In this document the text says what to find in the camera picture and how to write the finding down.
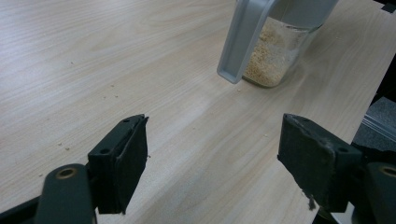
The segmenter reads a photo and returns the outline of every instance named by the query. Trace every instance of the screw hole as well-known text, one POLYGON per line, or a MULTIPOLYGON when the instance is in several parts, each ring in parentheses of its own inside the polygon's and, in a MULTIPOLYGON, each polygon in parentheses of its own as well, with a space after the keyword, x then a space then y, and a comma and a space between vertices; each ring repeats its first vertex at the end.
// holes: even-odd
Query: screw hole
POLYGON ((338 150, 339 150, 340 152, 347 152, 347 149, 344 148, 344 147, 339 147, 338 150))
POLYGON ((396 169, 388 166, 381 167, 381 172, 385 175, 390 175, 392 177, 396 177, 396 169))
POLYGON ((101 149, 99 152, 100 152, 101 154, 107 154, 107 153, 110 152, 110 149, 104 148, 104 149, 101 149))
POLYGON ((76 168, 64 168, 60 172, 56 174, 56 178, 58 179, 67 179, 72 177, 77 173, 76 168))

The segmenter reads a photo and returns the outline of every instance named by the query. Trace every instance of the container handle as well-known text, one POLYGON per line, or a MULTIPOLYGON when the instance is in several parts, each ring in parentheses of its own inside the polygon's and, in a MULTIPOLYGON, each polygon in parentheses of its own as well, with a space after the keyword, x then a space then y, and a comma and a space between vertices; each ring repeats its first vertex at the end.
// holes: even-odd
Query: container handle
POLYGON ((224 44, 218 74, 241 80, 271 8, 278 0, 239 0, 224 44))

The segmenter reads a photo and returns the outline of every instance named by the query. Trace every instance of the light wood grain surface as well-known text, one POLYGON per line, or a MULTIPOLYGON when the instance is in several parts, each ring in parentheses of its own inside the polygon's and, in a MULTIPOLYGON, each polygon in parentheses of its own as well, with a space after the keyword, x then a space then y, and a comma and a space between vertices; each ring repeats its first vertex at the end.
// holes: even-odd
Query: light wood grain surface
POLYGON ((274 89, 216 68, 234 0, 0 2, 0 211, 146 114, 148 158, 126 216, 99 223, 311 223, 277 161, 283 113, 350 142, 396 52, 396 15, 341 0, 274 89))

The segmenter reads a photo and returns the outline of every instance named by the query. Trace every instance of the tabletop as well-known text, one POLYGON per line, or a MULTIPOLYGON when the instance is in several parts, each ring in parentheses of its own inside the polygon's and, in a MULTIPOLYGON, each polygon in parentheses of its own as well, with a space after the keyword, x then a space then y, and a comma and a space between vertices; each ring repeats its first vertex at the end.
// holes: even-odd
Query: tabletop
POLYGON ((216 74, 234 0, 0 2, 0 212, 145 114, 147 167, 99 223, 311 223, 276 159, 284 113, 350 142, 396 52, 396 15, 340 0, 276 88, 216 74))

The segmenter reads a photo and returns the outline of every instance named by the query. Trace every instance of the crumb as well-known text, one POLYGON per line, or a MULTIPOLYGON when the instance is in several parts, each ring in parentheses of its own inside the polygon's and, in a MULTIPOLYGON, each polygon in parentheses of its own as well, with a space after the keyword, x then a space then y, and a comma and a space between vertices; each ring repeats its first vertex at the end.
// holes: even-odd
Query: crumb
POLYGON ((311 196, 309 197, 309 203, 308 203, 308 205, 309 205, 309 211, 312 211, 312 210, 314 210, 315 208, 317 208, 317 206, 315 205, 315 200, 314 200, 314 196, 313 196, 313 195, 311 195, 311 196))
POLYGON ((282 37, 275 27, 275 21, 267 20, 244 73, 246 80, 264 87, 278 85, 295 57, 285 49, 285 41, 294 36, 282 37))

